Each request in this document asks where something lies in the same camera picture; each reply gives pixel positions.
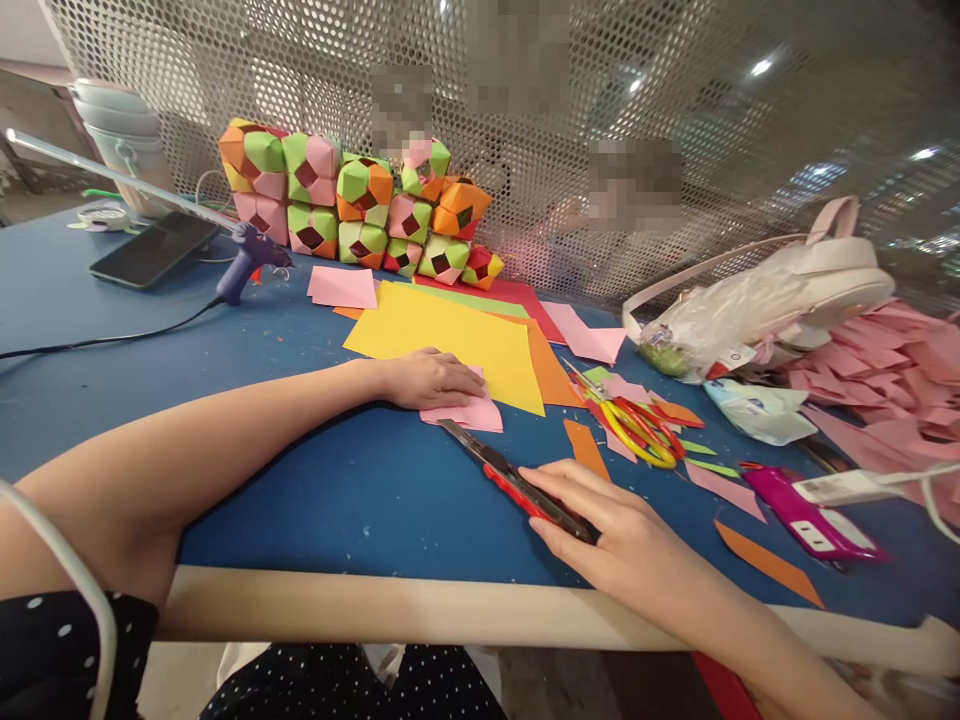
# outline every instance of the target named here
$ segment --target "smartphone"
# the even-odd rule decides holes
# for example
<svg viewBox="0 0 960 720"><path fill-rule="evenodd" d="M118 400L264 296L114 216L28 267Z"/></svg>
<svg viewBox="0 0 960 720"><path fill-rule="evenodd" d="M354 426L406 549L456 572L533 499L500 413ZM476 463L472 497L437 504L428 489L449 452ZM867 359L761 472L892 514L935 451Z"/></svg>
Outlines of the smartphone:
<svg viewBox="0 0 960 720"><path fill-rule="evenodd" d="M174 211L97 260L90 272L133 290L149 290L219 232L219 225Z"/></svg>

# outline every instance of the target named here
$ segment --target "person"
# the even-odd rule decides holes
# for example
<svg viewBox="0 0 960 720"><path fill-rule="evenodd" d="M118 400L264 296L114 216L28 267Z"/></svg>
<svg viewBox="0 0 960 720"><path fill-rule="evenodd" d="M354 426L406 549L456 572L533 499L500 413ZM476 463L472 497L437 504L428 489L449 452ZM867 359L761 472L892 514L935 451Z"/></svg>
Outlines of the person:
<svg viewBox="0 0 960 720"><path fill-rule="evenodd" d="M76 550L116 617L107 717L137 717L147 650L190 522L290 443L346 410L373 400L409 409L457 406L482 392L477 375L435 349L353 360L150 415L24 477L17 489ZM548 522L530 521L550 551L597 590L739 673L798 720L879 717L640 497L572 460L521 473L601 533L591 546ZM7 497L0 500L0 632L0 717L88 716L100 661L96 623L50 548ZM458 711L456 717L504 717L462 648L410 652L420 653L424 664L416 671L405 667L388 689L356 646L271 646L218 690L202 717L448 717Z"/></svg>

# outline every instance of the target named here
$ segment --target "paper craft model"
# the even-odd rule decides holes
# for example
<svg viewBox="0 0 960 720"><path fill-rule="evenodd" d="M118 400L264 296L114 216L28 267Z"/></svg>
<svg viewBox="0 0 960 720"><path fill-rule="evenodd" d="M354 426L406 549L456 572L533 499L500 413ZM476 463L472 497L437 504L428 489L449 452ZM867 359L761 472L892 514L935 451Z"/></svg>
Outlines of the paper craft model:
<svg viewBox="0 0 960 720"><path fill-rule="evenodd" d="M383 228L357 220L340 223L340 262L379 270L386 249L387 233Z"/></svg>
<svg viewBox="0 0 960 720"><path fill-rule="evenodd" d="M404 277L413 277L421 255L423 255L423 246L413 240L390 238L387 254L383 257L383 269Z"/></svg>
<svg viewBox="0 0 960 720"><path fill-rule="evenodd" d="M470 248L470 257L467 258L467 266L463 269L460 280L481 290L489 290L501 270L503 260L499 255L490 248L474 245Z"/></svg>
<svg viewBox="0 0 960 720"><path fill-rule="evenodd" d="M433 208L429 203L417 200L412 195L399 193L390 202L387 231L390 237L412 240L423 245L427 241L431 213Z"/></svg>
<svg viewBox="0 0 960 720"><path fill-rule="evenodd" d="M444 179L440 204L433 211L433 230L460 240L473 240L480 218L493 198L465 177Z"/></svg>
<svg viewBox="0 0 960 720"><path fill-rule="evenodd" d="M254 193L234 193L233 202L237 215L248 222L277 245L286 246L287 208L282 202Z"/></svg>
<svg viewBox="0 0 960 720"><path fill-rule="evenodd" d="M429 144L413 141L404 154L400 171L404 191L435 203L449 167L450 151L442 142L436 138Z"/></svg>
<svg viewBox="0 0 960 720"><path fill-rule="evenodd" d="M343 154L337 179L337 212L340 220L360 220L379 228L387 225L393 198L393 176L386 160Z"/></svg>
<svg viewBox="0 0 960 720"><path fill-rule="evenodd" d="M287 133L276 128L234 118L217 145L230 189L257 193L274 200L287 197L287 174L281 138Z"/></svg>
<svg viewBox="0 0 960 720"><path fill-rule="evenodd" d="M333 207L337 204L340 146L320 135L293 133L281 140L291 200Z"/></svg>
<svg viewBox="0 0 960 720"><path fill-rule="evenodd" d="M301 255L335 260L339 223L332 208L291 203L287 208L290 249Z"/></svg>
<svg viewBox="0 0 960 720"><path fill-rule="evenodd" d="M453 285L463 272L469 256L470 243L446 235L431 235L423 249L417 272L436 278L437 282Z"/></svg>

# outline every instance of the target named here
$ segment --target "polka dot clothing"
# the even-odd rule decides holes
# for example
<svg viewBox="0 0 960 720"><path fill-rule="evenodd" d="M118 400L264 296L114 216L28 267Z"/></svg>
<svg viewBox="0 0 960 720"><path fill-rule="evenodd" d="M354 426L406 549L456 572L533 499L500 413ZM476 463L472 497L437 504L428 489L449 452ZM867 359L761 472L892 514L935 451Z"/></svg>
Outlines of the polka dot clothing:
<svg viewBox="0 0 960 720"><path fill-rule="evenodd" d="M157 609L108 593L117 662L107 717L135 720ZM77 592L0 602L0 718L87 717L99 666L96 622ZM392 688L358 645L272 645L234 673L200 713L232 718L484 718L505 720L460 647L408 645Z"/></svg>

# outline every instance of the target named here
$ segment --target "blue table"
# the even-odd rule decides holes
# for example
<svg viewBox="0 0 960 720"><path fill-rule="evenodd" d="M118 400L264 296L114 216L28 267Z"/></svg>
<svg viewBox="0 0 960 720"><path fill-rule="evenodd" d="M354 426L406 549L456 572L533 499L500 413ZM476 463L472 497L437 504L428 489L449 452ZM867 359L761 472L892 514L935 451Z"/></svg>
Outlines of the blue table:
<svg viewBox="0 0 960 720"><path fill-rule="evenodd" d="M88 266L127 236L68 229L75 217L60 213L0 232L0 352L163 327L214 296L225 265L187 263L149 294L94 279ZM226 239L215 250L233 252ZM265 272L263 285L249 287L240 307L216 308L176 332L4 361L0 475L18 479L93 435L188 400L355 357L342 347L353 321L305 296L310 267L321 261L295 257L289 283ZM616 323L609 313L578 311L593 326ZM558 354L572 359L565 348ZM700 415L707 429L683 436L716 450L719 462L752 460L808 477L822 474L798 450L741 435L700 389L660 376L629 343L616 371ZM590 426L602 439L586 411L549 407L546 418L503 405L501 411L504 434L484 439L518 465L570 454L564 418ZM725 524L803 568L832 612L901 626L934 615L960 626L960 548L911 503L844 510L893 561L851 564L842 574L811 559L769 508L769 523L762 524L674 473L630 464L605 447L602 454L617 484L649 500L697 552L763 602L810 607L726 548L713 525L718 513ZM385 405L348 413L295 443L187 532L181 561L586 587L549 556L520 511L442 430Z"/></svg>

